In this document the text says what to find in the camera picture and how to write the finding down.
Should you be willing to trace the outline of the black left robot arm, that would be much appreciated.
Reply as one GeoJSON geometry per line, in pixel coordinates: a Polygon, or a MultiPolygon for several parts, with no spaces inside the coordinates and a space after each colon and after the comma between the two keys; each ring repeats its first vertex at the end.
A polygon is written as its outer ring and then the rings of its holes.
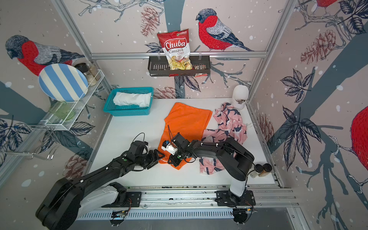
{"type": "Polygon", "coordinates": [[[49,230],[66,230],[86,212],[83,200],[103,185],[134,171],[136,166],[150,169],[164,154],[148,150],[145,141],[134,141],[129,149],[106,166],[74,179],[61,178],[55,182],[35,216],[49,230]]]}

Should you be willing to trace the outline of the white shorts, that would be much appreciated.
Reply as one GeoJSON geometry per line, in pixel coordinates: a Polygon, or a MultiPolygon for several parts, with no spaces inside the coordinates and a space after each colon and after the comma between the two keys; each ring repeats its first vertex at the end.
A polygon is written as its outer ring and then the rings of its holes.
{"type": "Polygon", "coordinates": [[[113,98],[113,102],[118,106],[137,105],[139,107],[148,107],[150,105],[151,93],[148,94],[128,94],[118,92],[113,98]]]}

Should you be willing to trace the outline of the orange cloth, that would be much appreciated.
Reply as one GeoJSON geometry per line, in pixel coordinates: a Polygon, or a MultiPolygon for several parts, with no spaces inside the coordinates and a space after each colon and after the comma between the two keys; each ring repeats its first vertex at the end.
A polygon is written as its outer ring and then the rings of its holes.
{"type": "Polygon", "coordinates": [[[179,149],[186,149],[188,144],[194,140],[200,140],[203,137],[212,116],[212,111],[206,109],[195,108],[184,103],[175,103],[168,116],[164,119],[165,127],[159,142],[158,151],[165,156],[159,163],[167,164],[170,152],[162,149],[165,141],[171,141],[174,145],[178,144],[177,134],[181,135],[181,139],[185,144],[180,144],[179,149]]]}

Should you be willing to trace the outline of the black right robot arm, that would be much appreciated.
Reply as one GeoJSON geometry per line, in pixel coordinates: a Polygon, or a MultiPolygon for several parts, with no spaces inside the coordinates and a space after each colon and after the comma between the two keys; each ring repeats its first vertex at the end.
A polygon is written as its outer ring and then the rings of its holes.
{"type": "Polygon", "coordinates": [[[248,173],[254,164],[254,156],[233,137],[217,143],[188,141],[180,133],[171,140],[165,140],[161,149],[170,153],[168,164],[179,168],[189,158],[212,158],[218,160],[232,176],[230,192],[242,197],[246,190],[248,173]]]}

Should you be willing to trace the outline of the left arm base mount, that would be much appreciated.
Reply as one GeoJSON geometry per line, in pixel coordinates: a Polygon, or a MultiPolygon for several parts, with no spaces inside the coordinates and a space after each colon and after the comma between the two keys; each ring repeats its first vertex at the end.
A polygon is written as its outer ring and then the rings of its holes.
{"type": "Polygon", "coordinates": [[[117,182],[112,182],[108,188],[113,188],[117,192],[117,197],[103,208],[138,208],[140,206],[142,193],[128,192],[127,188],[117,182]]]}

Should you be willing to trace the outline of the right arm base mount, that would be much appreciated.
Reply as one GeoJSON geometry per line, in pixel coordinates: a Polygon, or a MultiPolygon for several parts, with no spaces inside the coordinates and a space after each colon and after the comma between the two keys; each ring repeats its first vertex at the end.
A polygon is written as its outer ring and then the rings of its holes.
{"type": "Polygon", "coordinates": [[[216,191],[216,199],[218,206],[226,206],[229,208],[234,208],[237,206],[250,206],[256,205],[254,194],[251,190],[245,190],[243,195],[236,196],[231,193],[230,190],[219,190],[216,191]]]}

